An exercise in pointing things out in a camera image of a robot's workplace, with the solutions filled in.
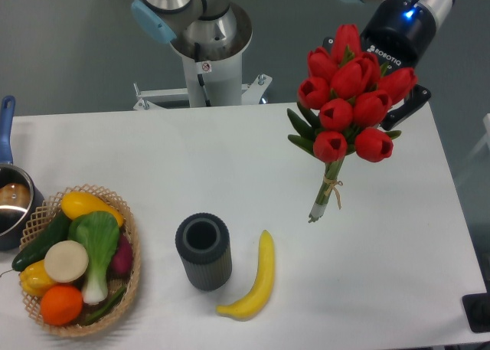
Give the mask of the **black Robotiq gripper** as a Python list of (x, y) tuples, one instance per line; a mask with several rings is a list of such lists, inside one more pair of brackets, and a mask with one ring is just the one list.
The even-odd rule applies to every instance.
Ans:
[[(361, 32), (363, 48), (372, 49), (383, 61), (396, 68), (415, 67), (436, 34), (436, 20), (422, 6), (412, 7), (408, 0), (381, 2), (371, 20)], [(326, 37), (322, 46), (332, 54), (335, 39)], [(394, 110), (381, 122), (381, 128), (391, 131), (395, 126), (420, 110), (431, 98), (427, 88), (415, 85)]]

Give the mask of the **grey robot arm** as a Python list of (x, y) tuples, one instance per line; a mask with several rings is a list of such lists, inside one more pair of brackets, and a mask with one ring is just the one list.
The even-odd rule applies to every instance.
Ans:
[[(379, 1), (361, 33), (362, 47), (389, 71), (415, 67), (431, 44), (456, 0)], [(192, 107), (252, 105), (264, 101), (271, 84), (267, 75), (242, 81), (242, 55), (252, 38), (248, 14), (231, 0), (135, 0), (131, 11), (153, 40), (169, 44), (182, 60), (183, 89), (136, 94), (138, 110), (185, 101)]]

